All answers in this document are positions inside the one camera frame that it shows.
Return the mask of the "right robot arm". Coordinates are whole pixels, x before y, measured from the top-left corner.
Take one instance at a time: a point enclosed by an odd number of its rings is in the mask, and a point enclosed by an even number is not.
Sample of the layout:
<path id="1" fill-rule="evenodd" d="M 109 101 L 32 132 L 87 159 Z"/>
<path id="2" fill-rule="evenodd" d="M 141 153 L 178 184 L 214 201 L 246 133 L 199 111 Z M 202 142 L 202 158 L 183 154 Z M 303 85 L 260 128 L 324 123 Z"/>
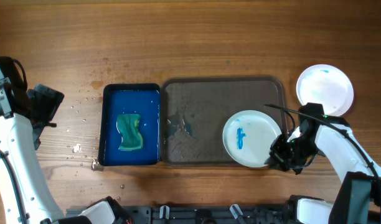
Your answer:
<path id="1" fill-rule="evenodd" d="M 280 134 L 271 144 L 270 157 L 283 171 L 296 174 L 321 155 L 341 181 L 334 203 L 292 195 L 280 211 L 282 223 L 381 223 L 381 167 L 357 142 L 350 124 L 329 116 L 318 103 L 299 110 L 281 108 L 299 117 L 299 126 Z"/>

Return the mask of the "green yellow sponge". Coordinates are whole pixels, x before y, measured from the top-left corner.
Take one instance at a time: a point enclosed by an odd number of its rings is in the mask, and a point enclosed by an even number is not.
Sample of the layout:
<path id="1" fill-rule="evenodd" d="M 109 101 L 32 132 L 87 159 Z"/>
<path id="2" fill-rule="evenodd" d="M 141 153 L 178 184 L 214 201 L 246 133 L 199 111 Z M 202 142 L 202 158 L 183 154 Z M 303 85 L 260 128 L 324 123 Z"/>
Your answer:
<path id="1" fill-rule="evenodd" d="M 118 115 L 116 128 L 121 135 L 119 150 L 135 151 L 143 147 L 143 136 L 138 129 L 140 119 L 139 114 Z"/>

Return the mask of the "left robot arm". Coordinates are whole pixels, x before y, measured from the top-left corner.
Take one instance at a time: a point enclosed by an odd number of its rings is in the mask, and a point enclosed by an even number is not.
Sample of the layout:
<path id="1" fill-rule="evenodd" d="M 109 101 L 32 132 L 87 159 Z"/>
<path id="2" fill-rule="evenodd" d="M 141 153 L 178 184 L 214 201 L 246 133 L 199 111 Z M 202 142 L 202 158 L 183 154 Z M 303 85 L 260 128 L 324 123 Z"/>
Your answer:
<path id="1" fill-rule="evenodd" d="M 64 94 L 38 84 L 30 89 L 21 63 L 0 56 L 0 194 L 7 223 L 132 223 L 111 197 L 66 217 L 47 186 L 36 151 Z"/>

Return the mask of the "white plate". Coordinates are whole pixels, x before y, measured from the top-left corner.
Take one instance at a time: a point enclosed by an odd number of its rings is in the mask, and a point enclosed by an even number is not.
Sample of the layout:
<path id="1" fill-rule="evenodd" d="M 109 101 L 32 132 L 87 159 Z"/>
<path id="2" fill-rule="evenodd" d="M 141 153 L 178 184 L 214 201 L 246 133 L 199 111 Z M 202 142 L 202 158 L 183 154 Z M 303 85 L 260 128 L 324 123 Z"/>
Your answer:
<path id="1" fill-rule="evenodd" d="M 330 116 L 346 114 L 354 101 L 354 89 L 348 76 L 326 64 L 310 66 L 300 74 L 296 95 L 302 105 L 321 104 Z"/>
<path id="2" fill-rule="evenodd" d="M 268 165 L 271 144 L 280 134 L 280 127 L 270 116 L 245 110 L 227 120 L 222 142 L 234 161 L 246 167 L 261 168 Z"/>

